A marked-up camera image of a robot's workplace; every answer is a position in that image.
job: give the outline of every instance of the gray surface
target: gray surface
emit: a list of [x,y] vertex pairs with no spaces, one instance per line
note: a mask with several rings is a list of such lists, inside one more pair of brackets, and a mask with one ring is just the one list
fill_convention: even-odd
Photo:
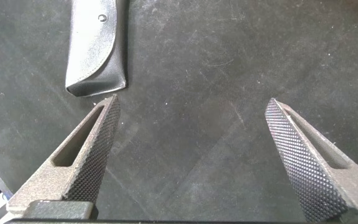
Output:
[[[109,96],[65,92],[69,18],[68,1],[0,1],[12,191]],[[271,97],[358,163],[358,3],[131,1],[128,48],[99,217],[301,220],[264,121]]]

